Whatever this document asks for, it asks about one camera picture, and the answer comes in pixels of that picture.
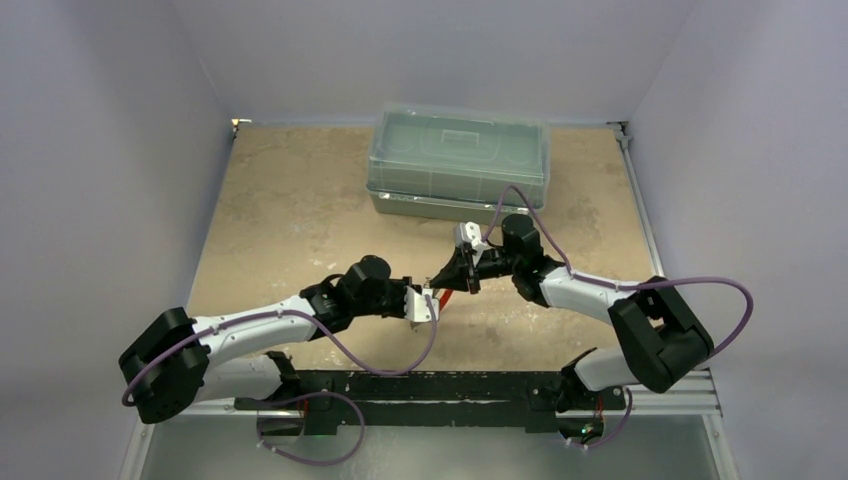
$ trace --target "gray wall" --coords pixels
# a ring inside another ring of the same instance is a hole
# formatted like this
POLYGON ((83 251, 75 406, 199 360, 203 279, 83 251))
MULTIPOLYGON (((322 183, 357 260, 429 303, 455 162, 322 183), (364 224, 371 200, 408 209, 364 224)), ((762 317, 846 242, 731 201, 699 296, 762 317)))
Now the gray wall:
POLYGON ((695 0, 174 0, 233 116, 363 121, 387 100, 630 117, 695 0))
POLYGON ((117 358, 186 300, 230 125, 167 0, 0 6, 0 478, 113 479, 117 358))
MULTIPOLYGON (((715 361, 745 479, 845 478, 848 3, 701 0, 633 117, 633 161, 674 275, 749 285, 715 361)), ((687 296, 725 335, 738 294, 687 296)))

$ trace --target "red wire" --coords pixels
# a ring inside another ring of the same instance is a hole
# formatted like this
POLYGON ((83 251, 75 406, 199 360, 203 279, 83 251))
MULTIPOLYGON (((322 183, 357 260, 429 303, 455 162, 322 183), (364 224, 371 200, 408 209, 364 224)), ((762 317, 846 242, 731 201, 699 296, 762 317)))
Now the red wire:
POLYGON ((440 312, 445 309, 445 305, 448 304, 448 300, 450 300, 451 295, 453 295, 453 290, 445 289, 445 293, 443 293, 442 296, 439 297, 439 311, 440 312))

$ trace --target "plastic box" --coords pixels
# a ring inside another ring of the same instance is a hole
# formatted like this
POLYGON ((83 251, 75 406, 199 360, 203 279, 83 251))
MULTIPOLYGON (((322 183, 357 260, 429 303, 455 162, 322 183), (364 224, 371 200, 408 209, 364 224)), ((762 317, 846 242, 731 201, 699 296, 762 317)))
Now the plastic box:
MULTIPOLYGON (((382 213, 489 223, 514 184, 545 206, 550 180, 546 122, 446 107, 385 107, 368 151, 366 188, 382 213)), ((502 214, 527 213, 514 192, 502 214)))

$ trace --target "beige tabletop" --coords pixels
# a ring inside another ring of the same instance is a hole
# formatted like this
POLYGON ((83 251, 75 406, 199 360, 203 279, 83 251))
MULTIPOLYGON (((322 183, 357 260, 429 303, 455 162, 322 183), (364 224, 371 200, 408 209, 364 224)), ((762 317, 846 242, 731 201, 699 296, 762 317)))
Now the beige tabletop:
MULTIPOLYGON (((221 315, 296 295, 367 254, 392 277, 434 276, 453 252, 454 223, 374 211, 365 192, 370 128, 262 127, 239 131, 188 306, 221 315)), ((604 129, 553 129, 542 219, 575 268, 646 280, 651 262, 618 145, 604 129)), ((499 241, 494 234, 493 240, 499 241)), ((556 253, 545 242, 546 251, 556 253)), ((364 317, 338 337, 365 362, 401 368, 418 357, 429 325, 364 317)), ((454 294, 423 370, 559 370, 612 328, 524 301, 509 278, 478 295, 454 294)), ((274 348, 296 368, 349 369, 326 338, 274 348)))

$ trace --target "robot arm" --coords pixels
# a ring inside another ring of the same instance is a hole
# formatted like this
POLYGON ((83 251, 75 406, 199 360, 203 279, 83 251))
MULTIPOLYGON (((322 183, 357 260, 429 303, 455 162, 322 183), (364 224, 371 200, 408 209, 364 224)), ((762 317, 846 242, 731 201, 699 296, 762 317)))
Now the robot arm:
POLYGON ((478 225, 459 224, 454 254, 430 286, 475 294, 481 280, 511 275, 525 300, 611 325, 618 347, 592 349, 562 369, 559 411, 611 386, 641 383, 664 393, 712 353, 712 339, 675 288, 650 289, 642 282, 569 271, 544 254, 539 232, 525 215, 507 216, 501 229, 503 245, 494 246, 482 241, 478 225), (641 290, 628 290, 635 285, 641 290), (651 320, 661 323, 655 326, 651 320))
POLYGON ((432 290, 414 285, 409 277, 390 279, 390 274, 383 259, 366 256, 344 275, 331 275, 264 307, 215 317, 189 318, 182 308, 162 313, 119 359, 128 384, 169 348, 200 332, 211 330, 211 334, 188 343, 143 376, 132 391, 141 420, 161 422, 204 400, 267 398, 294 374, 288 359, 278 352, 242 357, 325 336, 308 317, 332 333, 365 315, 431 321, 425 296, 432 297, 432 290))

